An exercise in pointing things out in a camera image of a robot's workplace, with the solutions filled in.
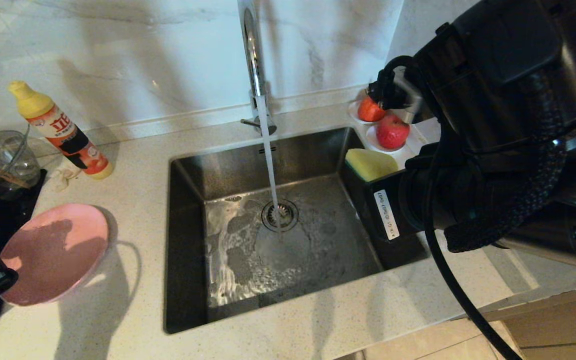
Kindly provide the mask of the crumpled white tissue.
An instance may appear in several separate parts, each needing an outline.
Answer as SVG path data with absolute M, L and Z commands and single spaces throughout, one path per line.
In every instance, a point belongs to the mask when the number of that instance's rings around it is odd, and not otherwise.
M 81 174 L 81 170 L 77 167 L 59 167 L 50 177 L 51 187 L 55 193 L 65 191 L 70 185 L 70 181 L 74 180 Z

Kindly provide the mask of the chrome kitchen faucet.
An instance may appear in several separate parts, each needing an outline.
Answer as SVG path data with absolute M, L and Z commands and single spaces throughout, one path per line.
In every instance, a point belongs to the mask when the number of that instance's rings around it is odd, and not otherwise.
M 237 5 L 249 76 L 251 113 L 253 114 L 253 118 L 250 120 L 241 120 L 241 123 L 253 126 L 256 132 L 262 133 L 259 116 L 259 105 L 262 104 L 265 106 L 263 113 L 266 116 L 268 132 L 269 135 L 272 136 L 276 132 L 277 127 L 271 119 L 269 110 L 269 101 L 267 98 L 267 95 L 269 95 L 269 86 L 265 80 L 257 11 L 254 6 L 254 0 L 237 0 Z

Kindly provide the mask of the red apple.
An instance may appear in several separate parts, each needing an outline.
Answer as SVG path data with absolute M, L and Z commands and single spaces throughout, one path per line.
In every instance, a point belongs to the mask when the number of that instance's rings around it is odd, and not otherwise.
M 395 114 L 387 114 L 377 125 L 375 138 L 382 148 L 396 151 L 402 148 L 409 136 L 410 125 L 406 124 Z

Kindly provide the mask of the yellow fish-shaped sponge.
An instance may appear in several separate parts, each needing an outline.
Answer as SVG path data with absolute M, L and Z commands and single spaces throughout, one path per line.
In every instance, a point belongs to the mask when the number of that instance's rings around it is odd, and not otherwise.
M 345 163 L 364 182 L 374 182 L 398 171 L 393 157 L 372 150 L 350 149 L 346 152 Z

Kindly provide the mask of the stainless steel sink basin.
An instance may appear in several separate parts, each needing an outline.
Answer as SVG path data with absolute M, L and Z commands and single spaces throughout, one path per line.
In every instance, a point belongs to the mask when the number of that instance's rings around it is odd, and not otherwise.
M 352 128 L 270 144 L 278 200 L 298 223 L 262 224 L 272 201 L 265 151 L 251 145 L 173 160 L 169 171 L 164 330 L 170 335 L 425 259 L 422 242 L 377 236 L 362 180 L 345 164 Z

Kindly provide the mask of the running tap water stream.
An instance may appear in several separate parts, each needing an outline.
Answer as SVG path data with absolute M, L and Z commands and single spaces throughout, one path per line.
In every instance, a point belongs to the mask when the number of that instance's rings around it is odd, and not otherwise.
M 266 166 L 269 174 L 270 194 L 273 203 L 271 209 L 272 211 L 269 212 L 268 218 L 270 218 L 270 215 L 272 215 L 272 218 L 274 219 L 275 222 L 274 228 L 276 228 L 276 232 L 282 234 L 283 230 L 281 228 L 280 215 L 278 214 L 279 211 L 278 194 L 276 190 L 272 151 L 270 148 L 269 116 L 267 114 L 266 101 L 264 96 L 253 96 L 253 98 L 257 105 L 257 112 L 260 121 L 260 129 L 262 132 L 263 149 L 265 151 Z

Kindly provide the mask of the orange dish soap bottle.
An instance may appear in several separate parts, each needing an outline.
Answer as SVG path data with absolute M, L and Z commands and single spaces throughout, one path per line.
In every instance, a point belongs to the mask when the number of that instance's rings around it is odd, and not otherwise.
M 111 162 L 49 96 L 21 80 L 9 83 L 17 112 L 77 169 L 102 180 L 113 172 Z

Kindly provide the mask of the pink round plate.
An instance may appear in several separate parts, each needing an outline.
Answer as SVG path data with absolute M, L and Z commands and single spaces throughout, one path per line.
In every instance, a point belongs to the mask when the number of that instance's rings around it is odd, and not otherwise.
M 36 215 L 0 253 L 18 276 L 2 301 L 27 307 L 59 300 L 91 274 L 108 246 L 109 224 L 97 207 L 66 203 Z

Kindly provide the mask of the small white dish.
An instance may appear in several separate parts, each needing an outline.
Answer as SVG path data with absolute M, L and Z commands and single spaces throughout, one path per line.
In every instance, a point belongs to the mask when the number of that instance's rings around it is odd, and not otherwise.
M 376 137 L 377 128 L 378 128 L 378 125 L 372 125 L 372 126 L 369 126 L 368 128 L 366 128 L 366 131 L 365 131 L 365 140 L 367 141 L 368 147 L 371 150 L 385 153 L 385 154 L 387 154 L 387 153 L 391 154 L 391 153 L 398 152 L 399 150 L 402 150 L 406 146 L 406 142 L 404 142 L 402 144 L 402 146 L 400 146 L 399 148 L 395 148 L 395 149 L 387 149 L 387 148 L 381 146 L 381 144 L 377 141 L 377 137 Z
M 358 118 L 358 107 L 360 105 L 361 100 L 356 100 L 354 102 L 351 102 L 348 109 L 347 109 L 347 113 L 350 116 L 350 118 L 354 121 L 356 121 L 359 125 L 364 125 L 364 126 L 372 126 L 372 125 L 376 125 L 378 122 L 375 123 L 367 123 L 365 121 L 361 121 Z

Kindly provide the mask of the clear glass bowl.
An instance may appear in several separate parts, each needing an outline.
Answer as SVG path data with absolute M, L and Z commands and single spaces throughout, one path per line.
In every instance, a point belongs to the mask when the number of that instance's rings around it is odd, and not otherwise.
M 20 198 L 40 178 L 41 169 L 29 148 L 27 132 L 0 131 L 0 201 Z

